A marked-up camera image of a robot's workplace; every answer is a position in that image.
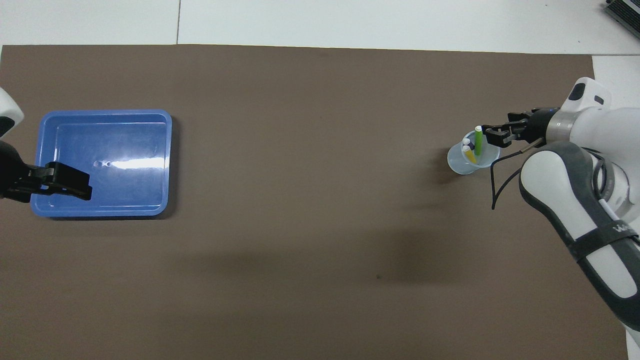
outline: blue tray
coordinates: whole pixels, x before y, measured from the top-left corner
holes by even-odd
[[[40,123],[35,165],[59,161],[90,175],[91,200],[33,195],[42,217],[160,214],[169,198],[171,116],[164,110],[53,111]]]

